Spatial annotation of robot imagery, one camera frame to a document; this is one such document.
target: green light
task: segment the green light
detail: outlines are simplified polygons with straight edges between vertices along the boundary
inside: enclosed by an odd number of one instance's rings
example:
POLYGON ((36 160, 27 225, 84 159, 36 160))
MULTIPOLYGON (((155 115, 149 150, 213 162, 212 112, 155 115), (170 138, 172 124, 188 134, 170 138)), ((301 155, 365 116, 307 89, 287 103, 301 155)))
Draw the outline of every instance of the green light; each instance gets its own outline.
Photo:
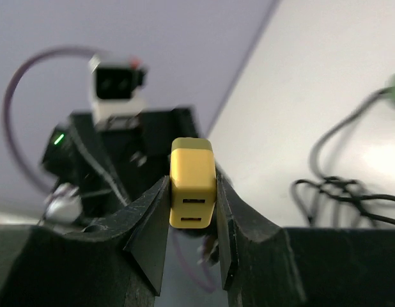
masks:
POLYGON ((54 145, 57 145, 64 137, 64 134, 60 135, 57 140, 54 141, 54 145))

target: gray wall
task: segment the gray wall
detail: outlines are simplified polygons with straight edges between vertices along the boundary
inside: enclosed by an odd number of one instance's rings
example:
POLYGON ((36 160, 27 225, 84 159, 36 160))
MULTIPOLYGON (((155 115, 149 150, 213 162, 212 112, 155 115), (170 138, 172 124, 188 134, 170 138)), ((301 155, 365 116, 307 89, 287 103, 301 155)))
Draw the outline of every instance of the gray wall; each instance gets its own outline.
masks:
MULTIPOLYGON (((74 43, 142 58, 150 67, 144 91, 150 105, 193 104, 207 132, 271 2, 0 0, 0 110, 6 84, 24 59, 46 47, 74 43)), ((88 109, 87 73, 83 61, 58 59, 39 65, 21 82, 12 113, 31 163, 38 162, 57 122, 74 109, 88 109)), ((42 209, 42 196, 12 166, 1 128, 0 197, 42 209)), ((183 243, 194 264, 199 242, 183 243)), ((225 306, 222 292, 200 296, 200 289, 180 270, 170 242, 164 278, 157 306, 225 306)))

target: black cable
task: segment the black cable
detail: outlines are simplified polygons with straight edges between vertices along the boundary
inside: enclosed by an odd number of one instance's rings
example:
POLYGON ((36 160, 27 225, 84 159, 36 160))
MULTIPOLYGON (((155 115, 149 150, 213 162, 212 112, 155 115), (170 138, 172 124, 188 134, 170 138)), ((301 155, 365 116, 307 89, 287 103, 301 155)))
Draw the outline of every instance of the black cable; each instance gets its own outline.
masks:
POLYGON ((368 97, 353 113, 348 115, 344 120, 340 121, 328 132, 324 133, 324 135, 313 146, 309 156, 309 166, 311 171, 321 182, 317 183, 307 179, 300 179, 292 183, 290 189, 294 202, 299 207, 304 217, 307 219, 309 226, 316 226, 322 196, 326 196, 331 200, 336 201, 334 213, 332 216, 333 227, 339 227, 339 216, 342 205, 351 205, 359 212, 359 217, 357 217, 352 223, 352 226, 354 227, 358 226, 362 217, 368 218, 373 227, 378 227, 379 221, 395 225, 395 219, 371 213, 364 203, 367 200, 387 200, 395 202, 395 196, 388 194, 371 194, 366 189, 364 184, 358 180, 347 180, 336 176, 326 176, 318 164, 321 150, 327 141, 337 134, 342 128, 345 128, 360 118, 375 102, 377 102, 388 92, 389 88, 376 91, 374 94, 368 97), (299 185, 307 185, 308 187, 312 187, 316 190, 311 203, 310 211, 298 196, 297 187, 299 185), (334 194, 327 188, 338 191, 338 193, 334 194))

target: slot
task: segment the slot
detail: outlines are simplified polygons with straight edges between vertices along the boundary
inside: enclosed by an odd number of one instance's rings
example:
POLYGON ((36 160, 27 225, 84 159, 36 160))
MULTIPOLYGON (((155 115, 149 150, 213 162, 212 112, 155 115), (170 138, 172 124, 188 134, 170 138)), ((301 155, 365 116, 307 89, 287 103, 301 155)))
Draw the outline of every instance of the slot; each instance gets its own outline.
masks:
POLYGON ((191 221, 191 222, 200 222, 202 219, 200 217, 181 217, 180 220, 183 221, 191 221))
POLYGON ((191 198, 184 198, 183 203, 205 203, 206 200, 194 200, 191 198))

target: wire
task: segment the wire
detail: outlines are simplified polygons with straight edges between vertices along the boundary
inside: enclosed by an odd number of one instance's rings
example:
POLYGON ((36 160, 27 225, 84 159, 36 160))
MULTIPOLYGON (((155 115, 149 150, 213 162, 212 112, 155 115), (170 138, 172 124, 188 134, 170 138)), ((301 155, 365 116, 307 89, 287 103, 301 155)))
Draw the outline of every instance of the wire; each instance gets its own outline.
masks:
POLYGON ((20 149, 20 146, 14 136, 10 109, 12 106, 15 90, 23 75, 31 67, 35 66, 38 63, 62 56, 73 56, 78 58, 91 59, 95 54, 98 54, 100 52, 102 53, 102 51, 95 48, 80 46, 62 46, 42 51, 30 57, 20 66, 20 68, 16 70, 5 91, 2 110, 2 125, 4 140, 10 152, 10 157, 13 159, 14 163, 16 164, 20 172, 27 178, 27 180, 32 185, 34 185, 40 192, 46 195, 51 193, 52 187, 42 181, 42 179, 36 174, 35 170, 26 162, 26 158, 22 153, 22 150, 20 149))
POLYGON ((290 187, 291 196, 303 216, 306 218, 309 226, 314 227, 317 224, 320 211, 320 200, 322 196, 326 196, 336 202, 332 216, 333 227, 339 227, 339 217, 343 204, 350 205, 359 212, 359 217, 357 217, 352 223, 353 227, 357 227, 359 225, 362 217, 368 218, 372 227, 378 227, 377 222, 379 221, 395 225, 395 219, 371 213, 368 210, 366 203, 364 203, 368 200, 387 200, 395 202, 395 196, 388 194, 371 194, 365 185, 358 180, 347 180, 337 176, 327 176, 323 173, 320 169, 320 165, 318 164, 321 150, 327 141, 336 135, 342 128, 353 123, 364 115, 375 102, 379 101, 379 99, 388 92, 389 88, 384 88, 373 93, 353 113, 348 115, 337 125, 333 126, 333 128, 328 132, 324 133, 324 135, 313 146, 309 156, 309 167, 321 182, 317 183, 312 180, 300 179, 294 181, 290 187), (310 210, 307 209, 305 203, 298 195, 297 187, 299 185, 306 185, 316 190, 310 210))
POLYGON ((208 293, 213 293, 217 290, 217 287, 215 286, 214 283, 214 278, 210 274, 210 271, 208 270, 208 267, 205 262, 201 263, 201 267, 203 270, 203 274, 205 275, 206 279, 208 280, 208 283, 205 283, 204 281, 201 281, 192 271, 192 269, 189 267, 188 263, 186 262, 185 257, 183 257, 182 254, 182 249, 180 247, 179 243, 179 238, 178 238, 178 230, 176 229, 171 229, 171 237, 172 237, 172 242, 173 242, 173 247, 174 251, 176 254, 177 259, 179 260, 179 263, 182 267, 182 269, 186 272, 186 274, 189 275, 191 280, 197 284, 199 287, 201 287, 205 292, 208 293))

